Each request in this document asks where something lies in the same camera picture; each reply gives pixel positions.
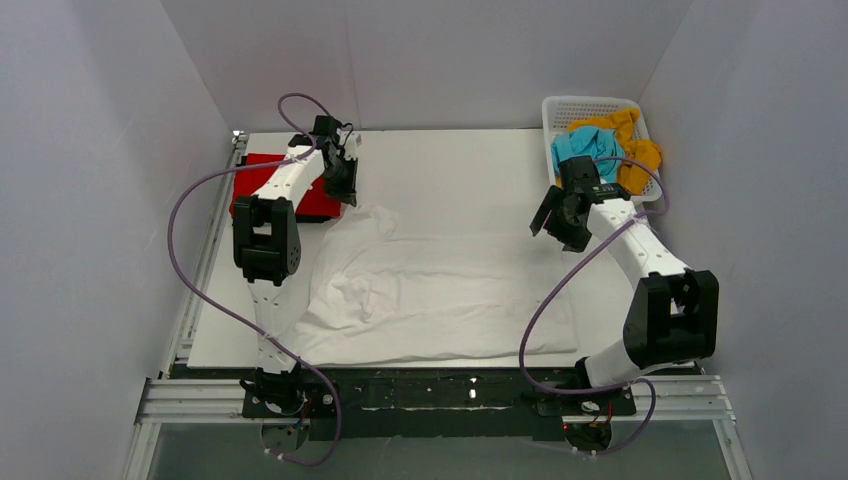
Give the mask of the white t shirt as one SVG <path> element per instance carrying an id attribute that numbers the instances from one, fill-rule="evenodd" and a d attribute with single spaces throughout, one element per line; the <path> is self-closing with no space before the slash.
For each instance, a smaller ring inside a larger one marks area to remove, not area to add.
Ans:
<path id="1" fill-rule="evenodd" d="M 513 356 L 541 301 L 578 262 L 527 234 L 412 235 L 398 213 L 347 213 L 326 233 L 287 346 L 314 365 Z M 584 356 L 618 332 L 628 283 L 601 255 L 548 305 L 528 355 Z"/>

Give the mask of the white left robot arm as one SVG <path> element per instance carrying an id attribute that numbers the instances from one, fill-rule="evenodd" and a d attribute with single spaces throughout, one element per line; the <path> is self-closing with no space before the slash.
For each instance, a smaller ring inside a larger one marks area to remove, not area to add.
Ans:
<path id="1" fill-rule="evenodd" d="M 282 284 L 299 268 L 302 256 L 296 210 L 318 182 L 324 197 L 357 204 L 358 158 L 341 138 L 343 123 L 329 114 L 315 117 L 308 133 L 295 135 L 283 161 L 270 177 L 248 195 L 235 198 L 231 208 L 233 257 L 247 281 L 254 318 L 238 321 L 256 335 L 259 360 L 282 364 L 287 355 L 276 343 L 272 326 L 284 289 Z"/>

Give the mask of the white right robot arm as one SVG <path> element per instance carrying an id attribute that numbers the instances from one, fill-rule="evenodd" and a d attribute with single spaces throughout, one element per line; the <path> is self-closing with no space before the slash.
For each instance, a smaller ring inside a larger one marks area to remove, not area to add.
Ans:
<path id="1" fill-rule="evenodd" d="M 594 395 L 622 389 L 642 375 L 675 363 L 708 358 L 716 348 L 719 282 L 709 270 L 694 270 L 658 239 L 630 193 L 603 182 L 596 159 L 572 157 L 558 166 L 560 182 L 550 186 L 530 224 L 547 232 L 564 251 L 581 259 L 541 301 L 522 335 L 518 361 L 531 379 L 525 354 L 529 337 L 548 305 L 577 274 L 609 252 L 633 289 L 622 333 L 602 351 L 574 366 L 572 388 L 532 380 L 553 395 Z"/>

